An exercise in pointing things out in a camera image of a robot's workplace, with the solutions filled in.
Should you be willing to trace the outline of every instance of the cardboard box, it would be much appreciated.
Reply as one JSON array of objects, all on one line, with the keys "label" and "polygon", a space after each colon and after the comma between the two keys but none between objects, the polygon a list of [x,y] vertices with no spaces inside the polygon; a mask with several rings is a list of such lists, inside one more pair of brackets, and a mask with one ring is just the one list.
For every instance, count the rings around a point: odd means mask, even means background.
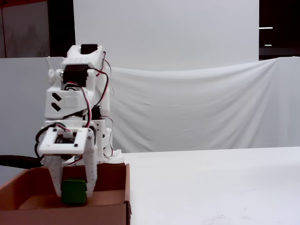
[{"label": "cardboard box", "polygon": [[[129,164],[99,164],[85,205],[62,204],[46,168],[24,170],[0,187],[0,225],[129,225]],[[84,166],[63,169],[63,180],[85,179]]]}]

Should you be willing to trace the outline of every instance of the green cube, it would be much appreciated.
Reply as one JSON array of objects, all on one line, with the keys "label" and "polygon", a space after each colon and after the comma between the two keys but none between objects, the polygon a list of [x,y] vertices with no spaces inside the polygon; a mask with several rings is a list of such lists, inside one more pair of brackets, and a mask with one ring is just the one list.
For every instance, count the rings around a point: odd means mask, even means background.
[{"label": "green cube", "polygon": [[61,183],[61,202],[66,204],[86,203],[85,180],[67,179]]}]

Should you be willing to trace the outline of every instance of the white robotic arm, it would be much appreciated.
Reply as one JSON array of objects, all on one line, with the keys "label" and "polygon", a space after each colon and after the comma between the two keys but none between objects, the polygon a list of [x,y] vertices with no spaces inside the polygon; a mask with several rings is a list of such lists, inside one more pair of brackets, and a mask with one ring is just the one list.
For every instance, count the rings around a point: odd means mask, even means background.
[{"label": "white robotic arm", "polygon": [[44,156],[57,196],[61,196],[62,168],[67,160],[83,159],[87,197],[96,184],[97,163],[124,162],[121,154],[113,153],[112,130],[104,119],[110,115],[109,77],[104,63],[102,46],[74,45],[61,69],[49,70],[51,87],[46,92],[45,107],[48,120],[38,152]]}]

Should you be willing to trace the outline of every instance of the white cloth backdrop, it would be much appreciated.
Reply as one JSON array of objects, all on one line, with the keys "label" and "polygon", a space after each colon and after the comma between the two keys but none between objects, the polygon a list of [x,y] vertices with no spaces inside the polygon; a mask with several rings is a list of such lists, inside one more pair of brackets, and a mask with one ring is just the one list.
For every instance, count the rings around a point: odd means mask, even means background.
[{"label": "white cloth backdrop", "polygon": [[177,72],[113,68],[124,152],[300,146],[300,58]]}]

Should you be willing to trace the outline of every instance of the black hose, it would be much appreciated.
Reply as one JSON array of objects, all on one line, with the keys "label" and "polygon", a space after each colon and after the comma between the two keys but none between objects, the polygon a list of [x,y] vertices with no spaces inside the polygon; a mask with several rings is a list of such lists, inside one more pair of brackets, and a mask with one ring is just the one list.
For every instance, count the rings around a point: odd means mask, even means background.
[{"label": "black hose", "polygon": [[28,156],[0,156],[0,165],[22,169],[41,167],[43,164],[41,164],[40,161],[41,159],[39,158],[33,158]]}]

